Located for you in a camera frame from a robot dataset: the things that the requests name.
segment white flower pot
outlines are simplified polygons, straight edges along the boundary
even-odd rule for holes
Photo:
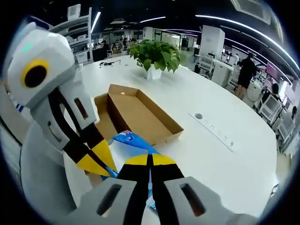
[[[151,67],[147,72],[147,79],[148,80],[159,79],[161,77],[161,73],[162,73],[161,69],[155,69],[154,65],[151,64]]]

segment yellow circle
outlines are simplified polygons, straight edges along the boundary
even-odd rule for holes
[[[22,73],[21,73],[21,84],[26,87],[26,88],[30,88],[27,87],[27,85],[25,84],[25,77],[27,75],[27,73],[34,67],[38,67],[38,66],[42,66],[46,69],[46,71],[48,72],[49,69],[49,64],[46,60],[42,60],[42,59],[35,59],[33,61],[31,61],[30,63],[28,63],[25,68],[23,69]]]

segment green plant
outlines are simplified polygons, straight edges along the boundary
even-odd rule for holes
[[[130,57],[137,60],[137,65],[149,70],[151,64],[154,64],[155,69],[164,71],[175,70],[180,64],[180,55],[178,50],[169,43],[161,41],[143,40],[139,44],[132,46],[129,49]]]

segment black shorts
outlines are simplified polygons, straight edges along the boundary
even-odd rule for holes
[[[251,81],[251,77],[246,77],[246,76],[240,75],[238,84],[241,85],[242,87],[248,89],[250,81]]]

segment white table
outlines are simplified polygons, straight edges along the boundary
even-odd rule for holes
[[[157,150],[174,159],[185,176],[193,176],[218,193],[229,210],[259,217],[269,199],[276,170],[276,139],[269,126],[233,94],[183,67],[175,74],[163,72],[158,80],[146,80],[145,70],[133,59],[122,56],[105,61],[115,60],[121,60],[121,65],[99,68],[99,62],[95,62],[82,68],[88,94],[99,96],[112,83],[141,89],[184,128],[178,140]],[[231,152],[189,113],[201,113],[231,137],[238,149]],[[87,190],[77,189],[76,185],[86,177],[68,156],[64,161],[78,205]],[[149,209],[143,216],[143,224],[147,223],[159,224]]]

